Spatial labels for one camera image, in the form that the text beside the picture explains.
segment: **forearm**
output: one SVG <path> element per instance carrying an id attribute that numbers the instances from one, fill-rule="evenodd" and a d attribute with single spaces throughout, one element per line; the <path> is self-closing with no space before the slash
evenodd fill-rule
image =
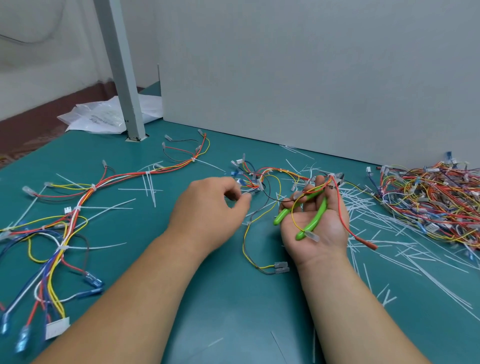
<path id="1" fill-rule="evenodd" d="M 155 239 L 120 279 L 35 361 L 159 363 L 181 298 L 203 257 Z"/>
<path id="2" fill-rule="evenodd" d="M 429 363 L 355 273 L 345 255 L 299 269 L 329 364 Z"/>

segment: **metal post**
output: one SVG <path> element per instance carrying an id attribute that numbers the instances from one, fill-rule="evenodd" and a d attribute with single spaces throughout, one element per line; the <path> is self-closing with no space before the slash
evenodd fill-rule
<path id="1" fill-rule="evenodd" d="M 127 127 L 127 141 L 140 142 L 147 135 L 138 101 L 120 0 L 94 0 L 94 4 Z"/>

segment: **brown baseboard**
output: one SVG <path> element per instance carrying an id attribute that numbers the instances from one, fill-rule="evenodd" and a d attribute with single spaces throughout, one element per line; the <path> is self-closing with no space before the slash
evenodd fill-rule
<path id="1" fill-rule="evenodd" d="M 69 112 L 76 104 L 108 100 L 116 94 L 113 81 L 98 83 L 0 121 L 0 155 L 19 151 L 25 143 L 44 134 L 65 130 L 67 126 L 57 116 Z"/>

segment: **plastic bag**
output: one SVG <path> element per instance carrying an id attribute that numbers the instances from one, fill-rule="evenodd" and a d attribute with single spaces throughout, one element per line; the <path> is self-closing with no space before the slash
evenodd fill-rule
<path id="1" fill-rule="evenodd" d="M 163 117 L 161 96 L 138 95 L 144 124 Z M 108 101 L 76 105 L 72 111 L 58 116 L 68 130 L 84 130 L 97 134 L 121 134 L 127 130 L 118 96 Z"/>

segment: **white panel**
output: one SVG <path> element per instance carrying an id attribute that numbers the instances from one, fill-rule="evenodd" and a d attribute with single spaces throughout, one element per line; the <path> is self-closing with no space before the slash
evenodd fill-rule
<path id="1" fill-rule="evenodd" d="M 379 164 L 480 166 L 480 2 L 162 0 L 165 120 Z"/>

